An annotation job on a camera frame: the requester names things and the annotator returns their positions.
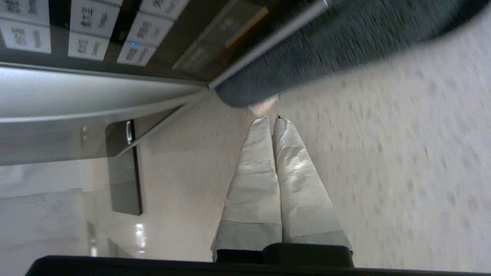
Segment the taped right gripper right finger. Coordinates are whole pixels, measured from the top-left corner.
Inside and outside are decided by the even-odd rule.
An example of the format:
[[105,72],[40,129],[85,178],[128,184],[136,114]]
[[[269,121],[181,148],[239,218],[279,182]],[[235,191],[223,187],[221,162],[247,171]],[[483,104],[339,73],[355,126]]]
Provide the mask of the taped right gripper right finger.
[[296,126],[277,117],[273,134],[284,243],[342,246],[353,253]]

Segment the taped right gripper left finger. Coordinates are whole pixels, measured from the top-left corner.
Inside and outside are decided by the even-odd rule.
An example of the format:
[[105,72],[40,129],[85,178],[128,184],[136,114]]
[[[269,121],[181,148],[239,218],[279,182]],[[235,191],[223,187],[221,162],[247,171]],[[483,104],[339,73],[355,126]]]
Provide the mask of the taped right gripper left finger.
[[211,246],[213,260],[260,255],[282,241],[280,188],[272,149],[269,117],[252,122]]

